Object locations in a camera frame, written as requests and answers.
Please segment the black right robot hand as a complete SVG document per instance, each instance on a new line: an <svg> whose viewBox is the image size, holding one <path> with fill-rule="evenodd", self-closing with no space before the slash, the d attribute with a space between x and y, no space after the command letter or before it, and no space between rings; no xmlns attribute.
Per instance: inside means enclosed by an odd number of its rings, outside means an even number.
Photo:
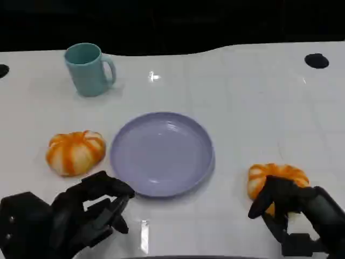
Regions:
<svg viewBox="0 0 345 259"><path fill-rule="evenodd" d="M288 213L303 213L319 239L307 233L288 233ZM248 217L262 217L281 244L283 256L311 257L325 253L328 258L344 258L344 211L321 187L299 187L292 180L271 176L249 210Z"/></svg>

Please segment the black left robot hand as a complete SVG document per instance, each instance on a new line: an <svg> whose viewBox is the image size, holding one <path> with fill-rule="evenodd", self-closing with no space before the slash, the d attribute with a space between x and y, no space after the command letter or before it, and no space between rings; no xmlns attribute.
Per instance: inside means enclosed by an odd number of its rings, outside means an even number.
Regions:
<svg viewBox="0 0 345 259"><path fill-rule="evenodd" d="M129 232L122 212L134 190L105 171L90 175L51 205L53 225L50 246L59 258L73 258L86 247L94 247L112 235Z"/></svg>

